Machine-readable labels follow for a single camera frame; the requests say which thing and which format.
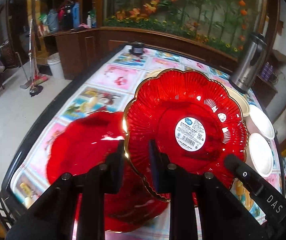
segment tablecloth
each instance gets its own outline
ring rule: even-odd
[[[37,141],[29,151],[22,165],[13,175],[10,187],[16,198],[26,206],[31,205],[50,186],[46,179],[46,164],[51,144],[65,127],[78,118],[97,110],[123,111],[126,104],[134,97],[135,90],[150,72],[158,69],[177,68],[180,70],[195,69],[211,79],[231,87],[229,76],[219,70],[200,62],[180,57],[174,54],[144,49],[144,54],[135,57],[129,54],[130,46],[115,54],[102,65],[57,112],[54,118],[44,128]],[[247,102],[261,109],[258,100],[250,89],[243,95]],[[273,171],[266,178],[279,192],[282,192],[281,170],[274,140],[268,140],[273,153]],[[231,192],[250,211],[256,220],[262,224],[265,215],[238,180]],[[199,239],[202,238],[198,209],[197,216]],[[170,229],[170,206],[157,218],[147,222],[141,228],[116,234],[106,232],[106,239],[168,239]]]

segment red plate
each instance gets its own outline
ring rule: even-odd
[[[69,172],[79,175],[103,163],[124,139],[123,112],[93,112],[73,121],[54,141],[46,172],[50,184]],[[167,203],[152,197],[139,176],[125,163],[122,187],[118,194],[106,194],[105,230],[132,231],[160,215]]]
[[[233,153],[244,161],[248,134],[236,101],[224,86],[195,70],[168,69],[144,80],[124,111],[125,151],[147,189],[153,190],[148,141],[188,172],[210,171],[231,188],[234,177],[223,166]],[[158,195],[168,201],[168,195]]]

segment glass panel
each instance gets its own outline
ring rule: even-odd
[[[238,57],[259,7],[259,0],[104,0],[104,25],[171,33]]]

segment dining table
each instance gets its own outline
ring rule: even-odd
[[[1,197],[16,219],[49,188],[46,165],[55,138],[64,132],[74,120],[86,117],[94,111],[123,111],[133,99],[136,88],[153,71],[161,69],[197,70],[231,89],[229,74],[220,67],[201,60],[174,53],[166,49],[145,46],[141,56],[130,53],[129,44],[121,45],[97,64],[91,65],[46,107],[19,146],[4,177]],[[265,109],[249,89],[241,94],[250,105]],[[273,170],[265,178],[285,196],[284,166],[277,138],[267,139],[273,155]],[[265,214],[250,198],[239,180],[231,188],[234,196],[251,215],[262,224]],[[202,238],[198,208],[195,208],[198,238]],[[106,239],[168,239],[170,232],[170,205],[158,217],[147,221],[142,227],[127,233],[105,232]]]

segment metal bolt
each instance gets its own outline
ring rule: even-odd
[[[101,171],[107,170],[107,164],[105,164],[105,163],[100,164],[99,167],[100,167],[100,170],[101,170]]]
[[[169,170],[175,170],[177,167],[176,167],[176,165],[175,165],[174,163],[169,163],[169,164],[167,165],[167,168],[168,168]]]
[[[207,179],[212,179],[212,178],[214,178],[214,175],[211,172],[206,172],[206,173],[204,173],[204,177]]]
[[[67,172],[67,173],[64,173],[64,174],[62,175],[62,179],[63,179],[63,180],[68,180],[68,179],[71,178],[71,176],[72,176],[72,175]]]

